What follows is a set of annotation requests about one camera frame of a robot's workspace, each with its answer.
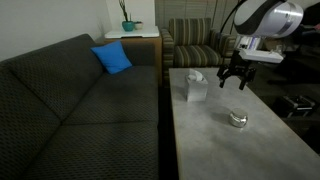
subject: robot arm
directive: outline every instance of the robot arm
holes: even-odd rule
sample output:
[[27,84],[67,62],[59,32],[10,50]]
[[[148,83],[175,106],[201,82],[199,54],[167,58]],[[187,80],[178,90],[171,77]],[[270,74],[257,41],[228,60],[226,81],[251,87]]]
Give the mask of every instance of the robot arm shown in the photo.
[[279,63],[282,57],[275,52],[258,51],[261,37],[280,38],[291,34],[300,24],[303,10],[286,0],[242,0],[236,11],[234,26],[237,36],[235,50],[229,65],[221,66],[217,76],[222,88],[230,76],[242,78],[240,89],[253,81],[256,69],[252,61]]

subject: green plant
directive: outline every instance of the green plant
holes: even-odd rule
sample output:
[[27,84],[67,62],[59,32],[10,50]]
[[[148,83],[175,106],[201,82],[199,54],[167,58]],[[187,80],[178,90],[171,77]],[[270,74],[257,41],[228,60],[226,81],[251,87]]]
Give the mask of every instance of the green plant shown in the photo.
[[128,22],[128,14],[127,14],[127,11],[126,11],[126,3],[124,2],[124,0],[119,0],[119,4],[120,4],[120,7],[122,9],[123,16],[126,19],[126,21]]

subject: small metal bowl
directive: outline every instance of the small metal bowl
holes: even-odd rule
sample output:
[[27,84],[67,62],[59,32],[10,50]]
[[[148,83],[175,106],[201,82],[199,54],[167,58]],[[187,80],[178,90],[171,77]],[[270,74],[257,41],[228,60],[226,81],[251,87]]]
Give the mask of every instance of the small metal bowl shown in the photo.
[[229,115],[229,122],[236,127],[242,128],[248,122],[248,113],[239,108],[233,109]]

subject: gray sofa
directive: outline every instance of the gray sofa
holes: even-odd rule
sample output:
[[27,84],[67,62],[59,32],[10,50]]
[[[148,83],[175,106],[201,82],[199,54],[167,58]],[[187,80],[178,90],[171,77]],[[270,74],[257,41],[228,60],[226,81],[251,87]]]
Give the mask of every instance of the gray sofa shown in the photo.
[[152,44],[108,74],[87,34],[0,63],[0,179],[158,179]]

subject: blue pillow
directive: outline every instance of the blue pillow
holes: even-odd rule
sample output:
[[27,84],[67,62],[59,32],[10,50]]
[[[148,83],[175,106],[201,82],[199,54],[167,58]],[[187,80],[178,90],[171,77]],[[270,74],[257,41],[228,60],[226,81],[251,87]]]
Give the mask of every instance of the blue pillow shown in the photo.
[[115,74],[132,66],[119,40],[104,46],[93,47],[91,50],[98,56],[110,74]]

